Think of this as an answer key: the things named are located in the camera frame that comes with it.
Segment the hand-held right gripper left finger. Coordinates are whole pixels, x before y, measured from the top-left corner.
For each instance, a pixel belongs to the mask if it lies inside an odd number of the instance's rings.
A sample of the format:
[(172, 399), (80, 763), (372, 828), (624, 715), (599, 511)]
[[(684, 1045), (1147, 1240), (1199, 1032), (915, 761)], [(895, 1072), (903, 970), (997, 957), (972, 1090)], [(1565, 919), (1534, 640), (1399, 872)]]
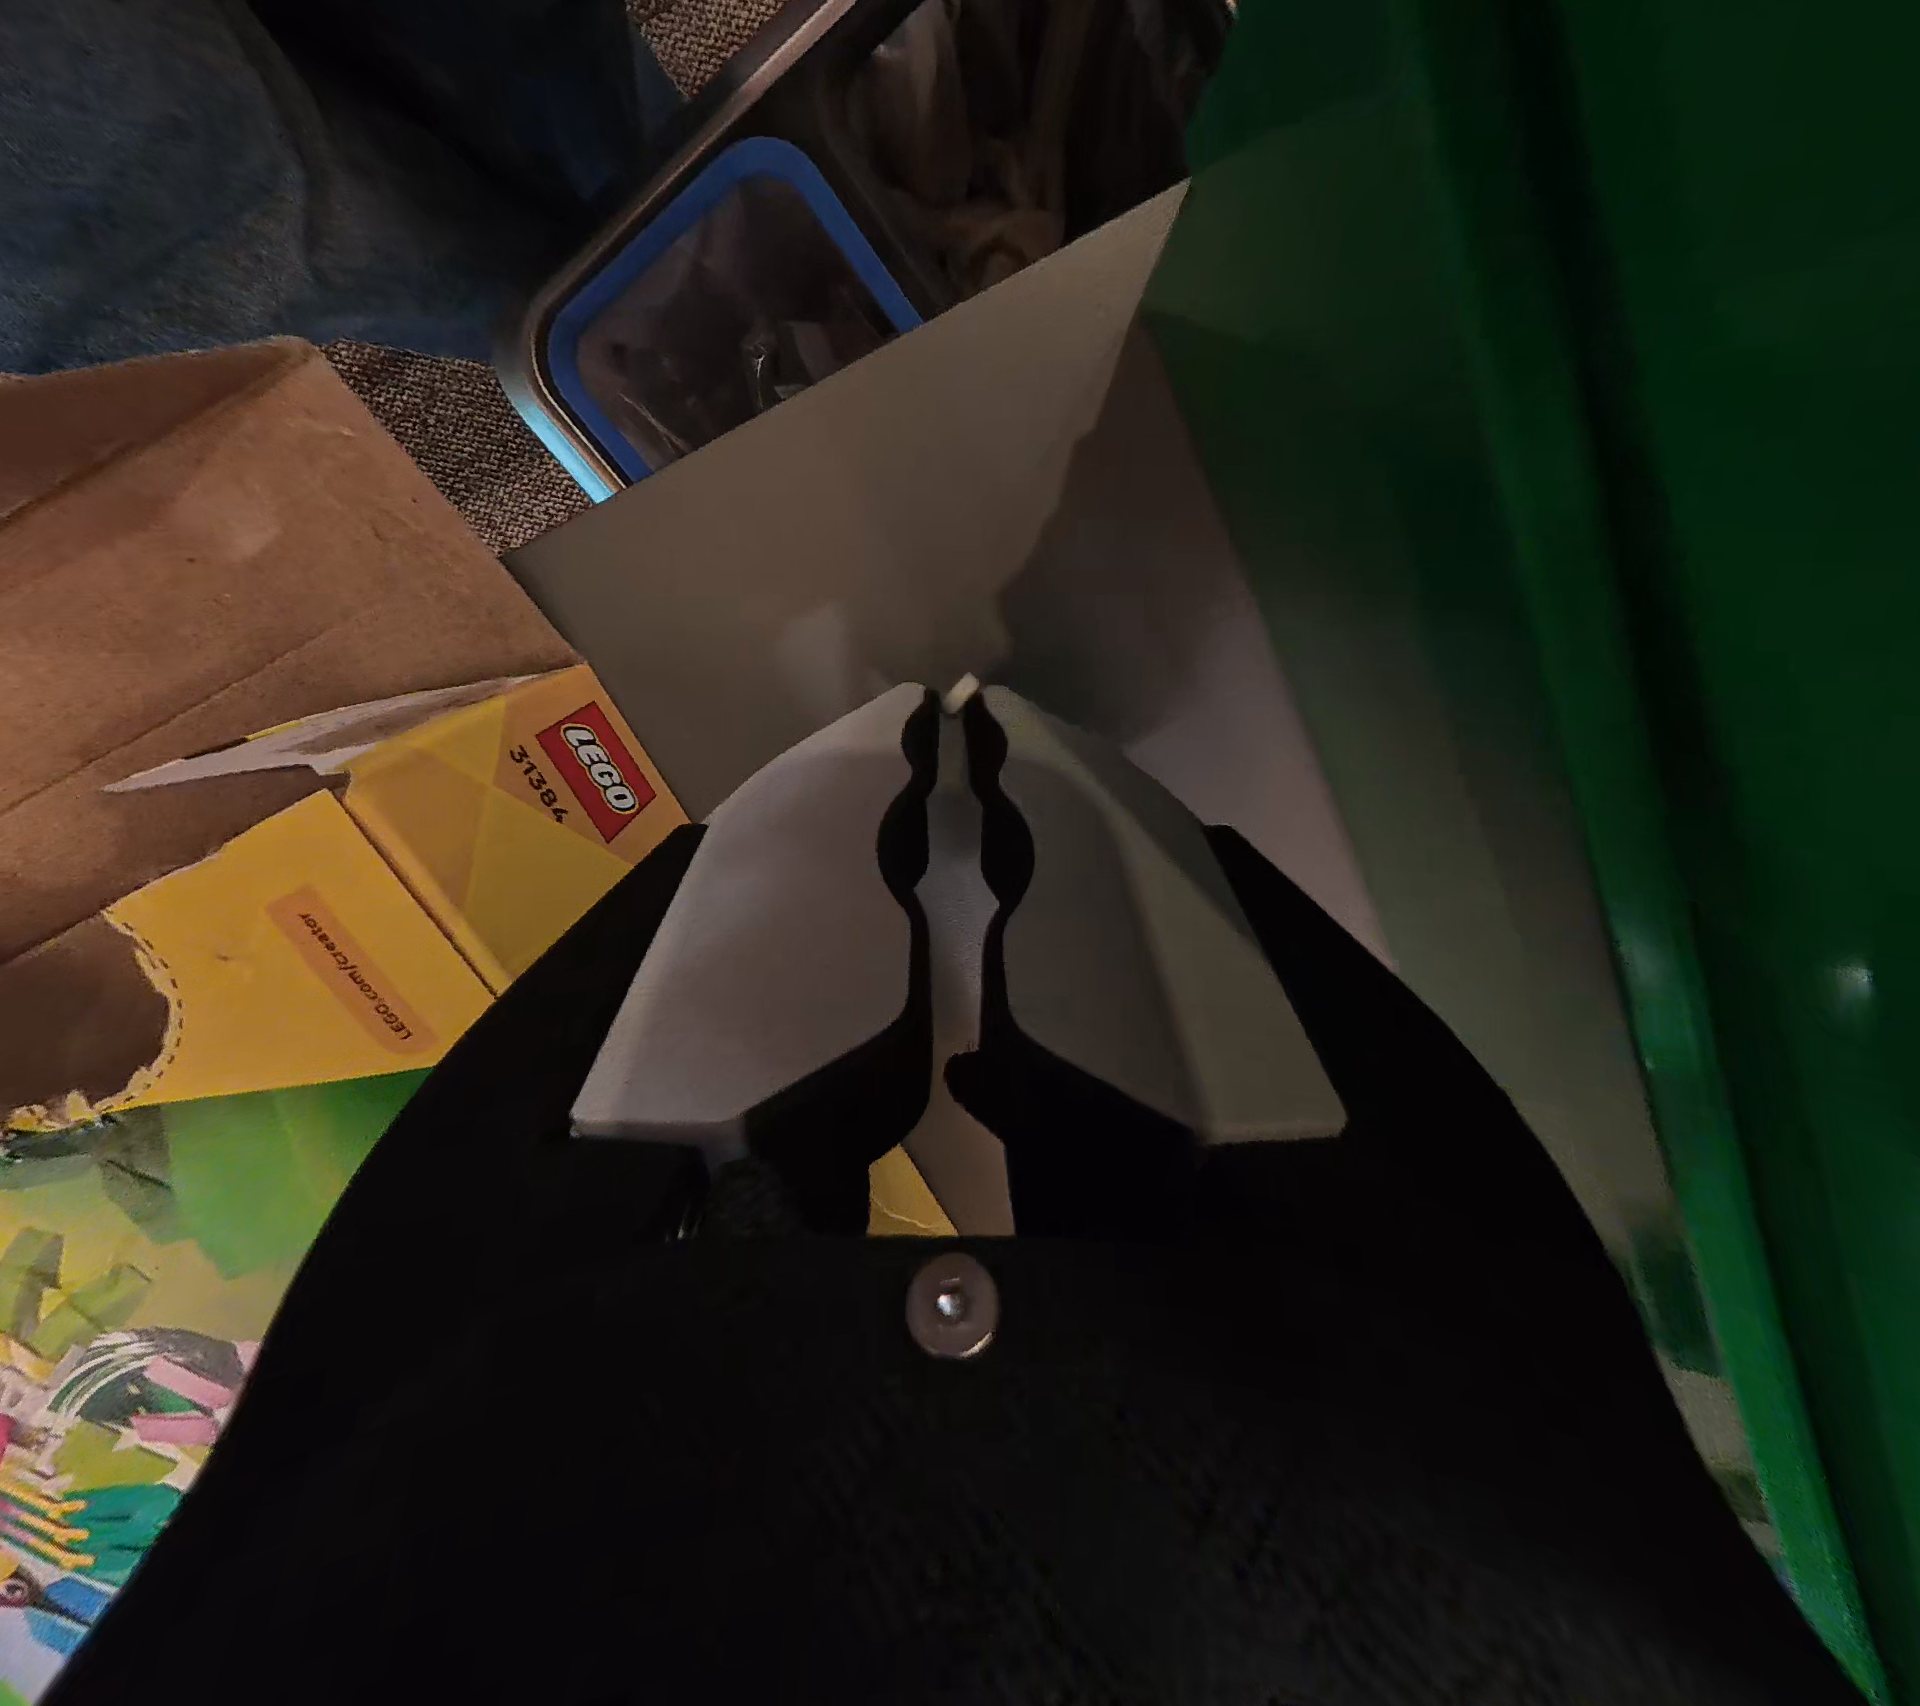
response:
[(803, 1086), (905, 1034), (857, 1130), (880, 1159), (926, 1109), (926, 688), (899, 684), (768, 761), (699, 844), (572, 1105), (586, 1138), (709, 1159), (809, 1151)]

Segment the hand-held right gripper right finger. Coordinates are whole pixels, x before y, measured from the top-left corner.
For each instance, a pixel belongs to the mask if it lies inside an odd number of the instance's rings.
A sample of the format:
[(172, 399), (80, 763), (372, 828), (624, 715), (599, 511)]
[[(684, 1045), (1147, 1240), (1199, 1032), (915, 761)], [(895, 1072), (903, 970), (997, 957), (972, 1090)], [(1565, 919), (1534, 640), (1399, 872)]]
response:
[(968, 697), (995, 911), (980, 1042), (1028, 1045), (1209, 1145), (1349, 1113), (1203, 820), (1120, 747), (1003, 686)]

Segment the grey desk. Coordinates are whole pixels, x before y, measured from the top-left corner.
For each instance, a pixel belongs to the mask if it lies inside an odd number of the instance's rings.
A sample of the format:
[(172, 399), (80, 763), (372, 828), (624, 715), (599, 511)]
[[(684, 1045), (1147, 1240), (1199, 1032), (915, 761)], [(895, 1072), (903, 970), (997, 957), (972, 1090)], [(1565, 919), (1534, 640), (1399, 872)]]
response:
[(1144, 301), (1188, 186), (509, 557), (691, 813), (901, 682), (999, 680), (1240, 828), (1498, 1074), (1611, 1253), (1675, 1197), (1538, 690), (1403, 563), (1342, 576), (1224, 453)]

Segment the yellow brick set box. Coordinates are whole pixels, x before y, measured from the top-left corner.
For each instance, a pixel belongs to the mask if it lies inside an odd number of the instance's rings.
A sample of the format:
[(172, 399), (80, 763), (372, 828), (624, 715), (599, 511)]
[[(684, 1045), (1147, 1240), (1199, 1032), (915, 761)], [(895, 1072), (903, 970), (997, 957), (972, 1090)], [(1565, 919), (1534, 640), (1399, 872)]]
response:
[(572, 1128), (709, 815), (316, 345), (5, 374), (7, 1701), (974, 1688), (905, 1034)]

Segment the stacked green plastic bins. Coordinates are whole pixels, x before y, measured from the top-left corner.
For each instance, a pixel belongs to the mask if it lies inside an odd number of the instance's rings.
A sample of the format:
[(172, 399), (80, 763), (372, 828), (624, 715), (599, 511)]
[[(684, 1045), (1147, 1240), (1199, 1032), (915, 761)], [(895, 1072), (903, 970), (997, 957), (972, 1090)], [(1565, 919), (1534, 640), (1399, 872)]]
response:
[(1149, 324), (1388, 944), (1636, 1069), (1917, 1701), (1917, 0), (1236, 0)]

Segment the silver trash bin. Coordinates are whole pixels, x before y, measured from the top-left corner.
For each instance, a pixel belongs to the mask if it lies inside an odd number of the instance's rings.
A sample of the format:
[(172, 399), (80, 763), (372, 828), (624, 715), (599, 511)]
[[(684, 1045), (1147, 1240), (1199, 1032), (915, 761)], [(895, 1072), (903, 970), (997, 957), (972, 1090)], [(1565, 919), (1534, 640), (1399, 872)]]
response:
[(1186, 180), (1236, 0), (791, 0), (499, 374), (591, 501)]

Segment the dark blue cloth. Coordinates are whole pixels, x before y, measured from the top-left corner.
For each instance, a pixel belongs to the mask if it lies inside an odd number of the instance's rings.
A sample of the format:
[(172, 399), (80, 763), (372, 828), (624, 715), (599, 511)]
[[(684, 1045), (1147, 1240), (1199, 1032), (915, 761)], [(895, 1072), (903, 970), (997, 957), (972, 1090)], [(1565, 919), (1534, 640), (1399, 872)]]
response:
[(3, 363), (484, 357), (682, 92), (626, 0), (3, 0)]

